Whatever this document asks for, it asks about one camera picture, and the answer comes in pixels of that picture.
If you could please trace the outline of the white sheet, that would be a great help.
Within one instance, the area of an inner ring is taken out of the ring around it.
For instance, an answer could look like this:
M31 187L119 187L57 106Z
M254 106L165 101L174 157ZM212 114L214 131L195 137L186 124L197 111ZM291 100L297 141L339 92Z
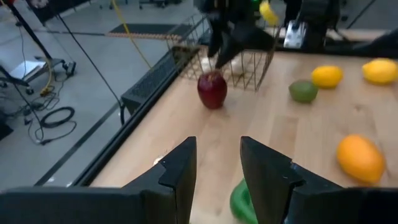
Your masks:
M9 72L10 76L17 79L24 79L31 75L36 74L42 68L46 66L46 62L43 61L28 61L25 60L20 63L16 68Z

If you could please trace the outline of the yellow lemon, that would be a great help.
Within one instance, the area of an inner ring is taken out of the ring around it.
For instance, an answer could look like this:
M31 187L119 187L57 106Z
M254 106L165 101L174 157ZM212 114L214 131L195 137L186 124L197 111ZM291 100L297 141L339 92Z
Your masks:
M343 70L332 65L319 66L312 72L312 82L319 88L336 88L343 79Z
M363 77L377 85L388 85L398 79L398 63L388 58L376 58L362 66Z

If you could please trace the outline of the orange citrus fruit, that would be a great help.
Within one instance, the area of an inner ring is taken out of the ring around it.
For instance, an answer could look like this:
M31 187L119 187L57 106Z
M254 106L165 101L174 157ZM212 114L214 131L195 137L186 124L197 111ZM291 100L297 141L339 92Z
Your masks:
M383 153L372 141L358 134L350 134L340 141L336 159L346 174L369 184L378 183L386 169Z

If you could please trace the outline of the white garlic bulb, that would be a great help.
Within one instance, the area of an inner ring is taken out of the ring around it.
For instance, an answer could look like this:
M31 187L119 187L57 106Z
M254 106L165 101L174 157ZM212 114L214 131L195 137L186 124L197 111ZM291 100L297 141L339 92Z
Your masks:
M231 61L232 75L234 78L243 78L246 76L246 67L248 65L247 60L236 58Z
M211 72L215 68L213 59L208 57L202 57L200 59L200 66L203 73Z

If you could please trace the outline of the green bell pepper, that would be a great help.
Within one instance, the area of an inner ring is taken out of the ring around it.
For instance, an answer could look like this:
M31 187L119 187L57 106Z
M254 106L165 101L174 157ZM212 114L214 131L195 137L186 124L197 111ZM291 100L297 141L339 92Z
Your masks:
M245 179L233 189L229 198L229 207L233 216L243 224L258 224Z

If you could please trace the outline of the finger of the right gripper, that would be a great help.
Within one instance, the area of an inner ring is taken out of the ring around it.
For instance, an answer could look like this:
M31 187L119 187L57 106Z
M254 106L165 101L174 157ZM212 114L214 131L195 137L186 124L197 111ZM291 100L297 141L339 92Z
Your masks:
M242 44L240 44L231 35L222 32L221 37L221 47L215 64L216 69L221 69L226 63L234 59L235 56L241 53L244 49Z
M208 45L208 57L212 58L220 49L223 43L222 34L219 30L213 30Z

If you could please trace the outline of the green lime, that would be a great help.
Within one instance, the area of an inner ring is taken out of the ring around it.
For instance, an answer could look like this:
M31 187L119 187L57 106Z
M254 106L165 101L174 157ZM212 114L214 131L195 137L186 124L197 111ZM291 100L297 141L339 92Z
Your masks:
M290 84L291 98L299 103L311 103L318 93L318 87L308 80L297 80Z

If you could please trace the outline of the black wheeled stand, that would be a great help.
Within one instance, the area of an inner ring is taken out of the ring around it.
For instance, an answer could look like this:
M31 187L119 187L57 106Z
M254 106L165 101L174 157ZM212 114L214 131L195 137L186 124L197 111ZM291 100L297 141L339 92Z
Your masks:
M26 32L31 37L36 46L38 46L38 48L40 49L40 51L44 56L43 57L36 56L35 59L37 61L44 62L44 65L40 69L38 69L30 78L24 78L24 77L14 78L2 65L0 65L0 73L2 73L5 76L4 78L0 78L0 81L4 83L12 83L16 85L25 86L26 93L28 95L31 95L34 93L34 91L30 87L29 82L39 77L41 74L48 72L49 80L47 84L43 87L43 89L41 89L40 96L49 95L51 92L50 84L52 83L52 80L55 78L55 75L53 74L53 68L58 64L61 64L62 68L65 70L67 77L70 77L75 74L76 62L71 61L69 63L66 63L64 59L53 58L48 53L47 49L43 46L43 44L36 36L34 31L30 28L30 25L28 25L28 23L25 21L25 19L22 17L19 11L15 8L14 0L0 0L0 7L2 6L6 6L7 8L9 8L11 14L17 19L18 22L20 22L20 25L26 30Z

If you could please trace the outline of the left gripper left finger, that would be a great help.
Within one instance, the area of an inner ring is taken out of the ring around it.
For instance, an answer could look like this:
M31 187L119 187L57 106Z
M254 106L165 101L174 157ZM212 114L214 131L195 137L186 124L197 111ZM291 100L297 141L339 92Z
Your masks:
M197 177L197 139L186 138L126 184L124 224L189 224Z

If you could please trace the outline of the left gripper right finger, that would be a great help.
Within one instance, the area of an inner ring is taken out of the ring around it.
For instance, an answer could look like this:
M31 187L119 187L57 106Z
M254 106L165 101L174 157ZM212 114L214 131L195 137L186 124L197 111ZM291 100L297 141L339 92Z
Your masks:
M341 187L292 162L288 156L243 136L240 157L259 224L338 224Z

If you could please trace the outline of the black mat orange stripes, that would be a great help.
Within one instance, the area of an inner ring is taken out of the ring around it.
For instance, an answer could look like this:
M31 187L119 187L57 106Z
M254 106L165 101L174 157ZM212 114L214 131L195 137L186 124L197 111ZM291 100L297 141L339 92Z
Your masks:
M193 28L189 24L126 24L126 26L129 33L121 24L106 35L137 39L180 40L185 34L189 34Z

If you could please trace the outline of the dark red apple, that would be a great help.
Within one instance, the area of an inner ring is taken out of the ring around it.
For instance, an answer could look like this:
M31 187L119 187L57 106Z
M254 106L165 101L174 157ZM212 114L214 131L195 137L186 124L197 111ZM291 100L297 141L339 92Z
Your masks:
M202 74L197 82L198 95L205 107L211 110L222 107L228 87L219 70Z

